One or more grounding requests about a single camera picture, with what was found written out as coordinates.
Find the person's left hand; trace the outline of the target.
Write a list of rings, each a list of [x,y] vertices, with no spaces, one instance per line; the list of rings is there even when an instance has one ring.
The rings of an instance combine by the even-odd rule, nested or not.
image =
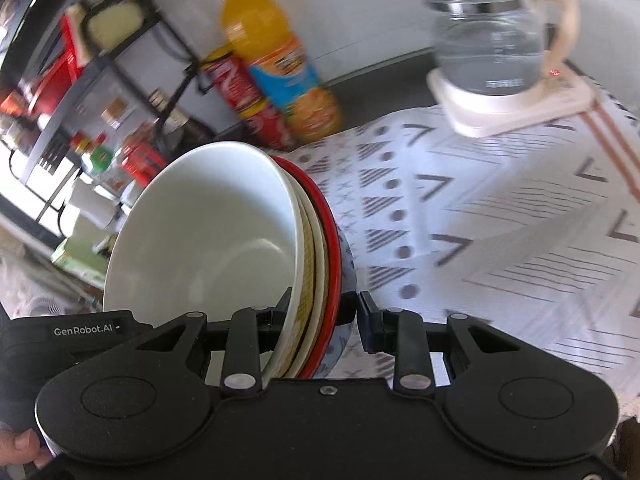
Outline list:
[[[41,469],[53,456],[33,429],[16,432],[6,424],[0,430],[0,467],[2,479],[25,479],[27,465]]]

